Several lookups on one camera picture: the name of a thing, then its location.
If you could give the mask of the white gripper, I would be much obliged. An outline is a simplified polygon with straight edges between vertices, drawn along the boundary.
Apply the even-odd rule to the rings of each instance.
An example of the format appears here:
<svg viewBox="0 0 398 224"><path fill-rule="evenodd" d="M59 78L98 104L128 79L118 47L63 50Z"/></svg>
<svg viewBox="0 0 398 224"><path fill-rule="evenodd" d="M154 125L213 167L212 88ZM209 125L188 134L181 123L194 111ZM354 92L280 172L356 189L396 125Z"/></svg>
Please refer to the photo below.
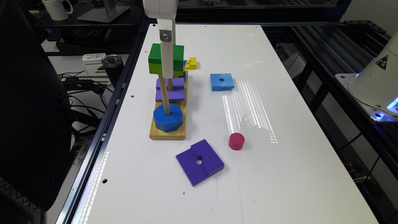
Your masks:
<svg viewBox="0 0 398 224"><path fill-rule="evenodd" d="M143 0L147 17L157 19L159 26L162 76L172 78L174 75L175 23L178 0Z"/></svg>

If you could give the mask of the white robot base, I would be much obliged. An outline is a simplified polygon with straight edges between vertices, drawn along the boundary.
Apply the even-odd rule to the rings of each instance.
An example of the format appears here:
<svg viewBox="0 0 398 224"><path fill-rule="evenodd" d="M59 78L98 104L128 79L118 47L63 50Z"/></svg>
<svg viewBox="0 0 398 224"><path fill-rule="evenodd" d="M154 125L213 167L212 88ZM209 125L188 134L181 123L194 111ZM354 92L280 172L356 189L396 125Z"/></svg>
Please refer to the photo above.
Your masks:
<svg viewBox="0 0 398 224"><path fill-rule="evenodd" d="M397 34L359 73L337 73L340 85L371 120L397 121Z"/></svg>

